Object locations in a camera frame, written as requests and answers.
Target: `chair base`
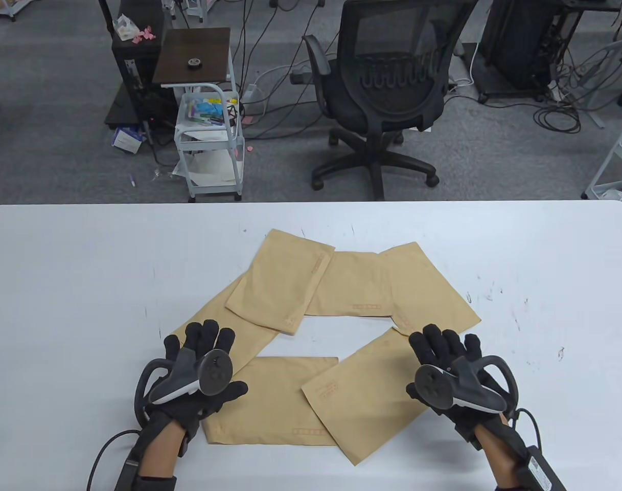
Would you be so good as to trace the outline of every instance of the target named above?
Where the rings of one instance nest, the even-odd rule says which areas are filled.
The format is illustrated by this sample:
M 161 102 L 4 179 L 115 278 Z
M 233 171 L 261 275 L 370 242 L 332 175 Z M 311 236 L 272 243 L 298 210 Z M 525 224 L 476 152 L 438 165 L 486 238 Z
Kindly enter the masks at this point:
M 402 136 L 401 131 L 384 133 L 380 138 L 364 141 L 362 138 L 354 133 L 350 133 L 350 131 L 346 129 L 330 129 L 329 145 L 335 146 L 338 144 L 339 140 L 348 144 L 355 153 L 338 157 L 333 161 L 315 168 L 311 174 L 311 187 L 314 190 L 320 190 L 325 186 L 325 176 L 355 167 L 367 167 L 370 171 L 372 191 L 376 201 L 384 200 L 381 166 L 397 167 L 427 174 L 426 183 L 428 187 L 435 187 L 440 182 L 437 175 L 435 175 L 435 167 L 431 164 L 387 150 L 391 143 L 403 143 L 404 136 Z

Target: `gray carpet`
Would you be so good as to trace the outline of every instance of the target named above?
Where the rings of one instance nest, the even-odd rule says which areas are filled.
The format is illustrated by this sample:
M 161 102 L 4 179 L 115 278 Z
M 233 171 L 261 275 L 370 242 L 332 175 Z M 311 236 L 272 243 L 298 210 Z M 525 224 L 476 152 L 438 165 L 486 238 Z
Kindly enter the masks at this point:
M 267 0 L 255 0 L 248 23 L 249 51 L 269 20 Z M 334 38 L 342 2 L 328 0 L 315 13 L 309 33 L 323 46 Z M 490 0 L 481 0 L 462 39 L 476 40 Z M 290 63 L 313 0 L 302 0 L 292 12 L 278 12 L 255 49 L 247 77 Z M 219 0 L 210 12 L 211 26 L 231 26 L 236 45 L 241 3 Z M 581 61 L 611 37 L 612 14 L 584 16 L 571 48 Z M 302 50 L 298 60 L 306 58 Z M 236 59 L 239 68 L 241 57 Z M 452 72 L 466 71 L 455 59 Z M 267 91 L 282 72 L 266 75 Z M 147 145 L 135 155 L 110 146 L 112 133 L 103 125 L 120 82 L 97 2 L 40 0 L 26 7 L 18 21 L 0 17 L 0 204 L 34 203 L 176 203 L 187 199 L 182 178 L 171 177 L 154 163 Z M 622 77 L 615 85 L 622 88 Z M 271 107 L 294 102 L 301 88 L 285 82 Z M 473 95 L 471 88 L 460 89 Z M 616 96 L 603 93 L 599 101 Z M 303 99 L 313 100 L 311 89 Z M 432 133 L 406 131 L 399 151 L 432 162 L 441 183 L 427 189 L 422 175 L 386 170 L 386 199 L 576 199 L 603 161 L 622 127 L 622 108 L 608 105 L 601 114 L 608 128 L 600 130 L 582 116 L 577 135 L 545 131 L 533 123 L 533 108 L 486 108 L 455 99 L 446 105 Z M 275 124 L 287 109 L 268 115 L 248 135 Z M 295 131 L 318 115 L 315 104 L 297 107 L 269 134 Z M 371 199 L 366 170 L 346 171 L 328 178 L 325 188 L 309 186 L 311 169 L 348 151 L 327 146 L 322 120 L 302 135 L 283 140 L 255 141 L 245 164 L 245 201 L 314 201 Z M 162 162 L 175 162 L 171 148 L 159 152 Z M 611 171 L 619 175 L 622 168 Z M 129 175 L 137 187 L 131 186 Z M 227 201 L 231 197 L 199 198 Z

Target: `black strap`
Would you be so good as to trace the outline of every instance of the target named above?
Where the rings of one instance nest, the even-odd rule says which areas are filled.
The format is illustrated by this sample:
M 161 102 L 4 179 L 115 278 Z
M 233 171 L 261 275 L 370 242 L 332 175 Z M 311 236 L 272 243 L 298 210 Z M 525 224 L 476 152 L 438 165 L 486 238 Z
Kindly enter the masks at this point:
M 172 419 L 170 416 L 157 412 L 149 419 L 149 423 L 145 426 L 136 440 L 136 444 L 129 451 L 129 456 L 124 461 L 120 477 L 115 484 L 115 491 L 131 491 L 133 489 L 136 474 L 138 474 L 138 466 L 145 455 L 145 450 L 151 442 L 170 424 Z
M 132 491 L 173 491 L 177 478 L 137 477 Z

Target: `mesh chair back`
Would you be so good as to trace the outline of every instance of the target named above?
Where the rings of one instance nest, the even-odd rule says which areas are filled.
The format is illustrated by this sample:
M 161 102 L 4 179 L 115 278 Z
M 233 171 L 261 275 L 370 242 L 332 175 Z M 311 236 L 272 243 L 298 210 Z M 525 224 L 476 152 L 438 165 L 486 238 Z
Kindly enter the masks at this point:
M 430 126 L 442 114 L 449 63 L 476 0 L 347 0 L 337 68 L 368 132 Z

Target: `hand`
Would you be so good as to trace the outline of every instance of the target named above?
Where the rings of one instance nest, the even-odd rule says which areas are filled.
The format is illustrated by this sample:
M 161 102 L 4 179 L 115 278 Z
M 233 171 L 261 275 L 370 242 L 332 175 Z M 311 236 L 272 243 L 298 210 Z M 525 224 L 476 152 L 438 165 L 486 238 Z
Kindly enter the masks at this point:
M 460 341 L 458 334 L 453 330 L 446 329 L 440 332 L 440 329 L 434 324 L 427 325 L 422 333 L 414 332 L 409 336 L 408 341 L 422 365 L 434 365 L 443 370 L 449 370 L 451 368 L 451 363 L 459 356 L 465 356 L 470 362 L 474 362 L 481 358 L 481 342 L 479 341 L 479 337 L 475 334 L 466 334 L 464 345 Z M 507 397 L 507 393 L 485 370 L 481 370 L 477 374 L 477 377 L 484 386 L 488 386 Z M 417 399 L 421 403 L 428 405 L 418 394 L 415 384 L 408 384 L 406 386 L 406 392 L 413 399 Z M 432 409 L 437 414 L 444 414 L 451 419 L 460 435 L 477 448 L 479 444 L 474 435 L 474 428 L 484 421 L 499 417 L 498 414 L 477 411 L 476 409 L 456 405 L 446 411 L 441 411 L 436 408 Z
M 220 329 L 218 323 L 213 320 L 204 321 L 204 325 L 199 322 L 192 322 L 186 326 L 186 341 L 184 347 L 195 351 L 197 360 L 206 355 L 214 348 L 224 350 L 227 353 L 231 350 L 236 335 L 233 330 L 225 327 Z M 166 359 L 175 360 L 179 353 L 179 340 L 171 334 L 164 340 L 166 347 Z M 150 389 L 161 382 L 158 379 Z M 170 400 L 160 405 L 150 405 L 146 411 L 148 414 L 152 412 L 163 412 L 176 421 L 184 430 L 186 430 L 188 440 L 192 439 L 199 428 L 199 421 L 214 412 L 220 411 L 222 405 L 231 400 L 236 400 L 241 395 L 247 393 L 247 384 L 244 382 L 232 382 L 217 395 L 208 396 L 200 391 L 192 394 L 180 395 L 176 399 Z

